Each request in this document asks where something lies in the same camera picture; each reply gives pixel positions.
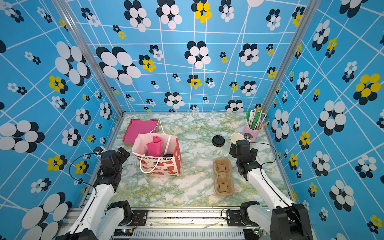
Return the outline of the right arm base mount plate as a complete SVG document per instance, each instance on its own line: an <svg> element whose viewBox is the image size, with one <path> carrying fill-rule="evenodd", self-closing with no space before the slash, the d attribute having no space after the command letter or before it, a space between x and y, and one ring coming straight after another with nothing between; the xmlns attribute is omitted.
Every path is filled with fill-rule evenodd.
<svg viewBox="0 0 384 240"><path fill-rule="evenodd" d="M229 227L269 227L270 215L268 212L251 209L250 215L248 212L242 213L240 210L226 209L222 212L222 217L227 221Z"/></svg>

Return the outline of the red white paper gift bag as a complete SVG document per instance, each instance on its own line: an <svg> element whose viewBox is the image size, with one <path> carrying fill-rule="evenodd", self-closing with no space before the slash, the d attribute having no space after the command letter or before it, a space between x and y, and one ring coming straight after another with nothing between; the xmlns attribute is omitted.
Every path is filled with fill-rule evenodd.
<svg viewBox="0 0 384 240"><path fill-rule="evenodd" d="M148 155L147 144L153 141L153 136L162 139L160 157L150 157ZM157 121L156 126L149 133L138 134L133 144L132 153L138 159L140 170L144 174L180 176L182 156L179 139L177 136L166 134L160 120ZM163 158L166 154L173 154L173 157Z"/></svg>

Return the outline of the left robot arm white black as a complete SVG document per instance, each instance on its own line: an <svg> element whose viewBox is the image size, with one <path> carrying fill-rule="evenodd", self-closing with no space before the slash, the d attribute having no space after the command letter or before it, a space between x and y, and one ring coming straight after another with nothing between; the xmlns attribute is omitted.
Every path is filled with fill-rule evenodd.
<svg viewBox="0 0 384 240"><path fill-rule="evenodd" d="M124 148L94 149L100 157L101 174L92 185L93 192L75 223L57 240L111 240L119 225L128 225L133 220L133 211L128 201L109 204L122 179L123 163L130 153Z"/></svg>

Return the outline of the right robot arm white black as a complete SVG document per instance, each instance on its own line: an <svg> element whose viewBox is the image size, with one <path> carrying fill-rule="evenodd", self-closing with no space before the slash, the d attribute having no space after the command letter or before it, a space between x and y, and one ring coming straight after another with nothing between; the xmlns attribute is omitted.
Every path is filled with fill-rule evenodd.
<svg viewBox="0 0 384 240"><path fill-rule="evenodd" d="M256 201L243 203L240 208L245 225L256 224L267 232L271 240L312 240L308 210L284 195L256 161L258 150L247 140L231 144L230 155L235 158L238 172L256 188L269 210Z"/></svg>

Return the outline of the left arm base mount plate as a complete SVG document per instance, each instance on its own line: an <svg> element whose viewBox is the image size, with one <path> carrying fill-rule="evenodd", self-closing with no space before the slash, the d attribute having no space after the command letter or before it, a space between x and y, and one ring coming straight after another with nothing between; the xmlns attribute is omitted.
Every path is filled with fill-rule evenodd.
<svg viewBox="0 0 384 240"><path fill-rule="evenodd" d="M131 210L132 219L123 221L119 226L145 226L148 218L148 210Z"/></svg>

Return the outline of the brown pulp cup carrier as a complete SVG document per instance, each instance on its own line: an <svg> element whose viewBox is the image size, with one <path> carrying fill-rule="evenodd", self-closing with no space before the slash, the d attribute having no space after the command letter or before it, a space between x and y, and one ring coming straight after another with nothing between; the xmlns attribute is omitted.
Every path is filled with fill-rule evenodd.
<svg viewBox="0 0 384 240"><path fill-rule="evenodd" d="M215 192L221 197L230 197L234 194L234 181L231 178L232 164L228 158L217 158L213 163L216 174L214 181Z"/></svg>

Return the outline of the white paper cup stack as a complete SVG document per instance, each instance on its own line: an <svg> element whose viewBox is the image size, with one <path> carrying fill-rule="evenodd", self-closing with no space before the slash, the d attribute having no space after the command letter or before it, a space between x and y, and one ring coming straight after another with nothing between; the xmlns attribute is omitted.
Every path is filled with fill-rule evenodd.
<svg viewBox="0 0 384 240"><path fill-rule="evenodd" d="M241 133L233 133L230 137L232 144L236 144L237 141L243 140L243 139L244 139L244 135Z"/></svg>

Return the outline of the single pink napkin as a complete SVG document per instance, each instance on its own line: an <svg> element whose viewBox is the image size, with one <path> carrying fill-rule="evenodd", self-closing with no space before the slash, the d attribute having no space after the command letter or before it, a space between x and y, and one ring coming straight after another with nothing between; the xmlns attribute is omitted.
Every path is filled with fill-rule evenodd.
<svg viewBox="0 0 384 240"><path fill-rule="evenodd" d="M150 157L160 157L162 152L162 139L158 136L153 136L153 141L148 143L147 147Z"/></svg>

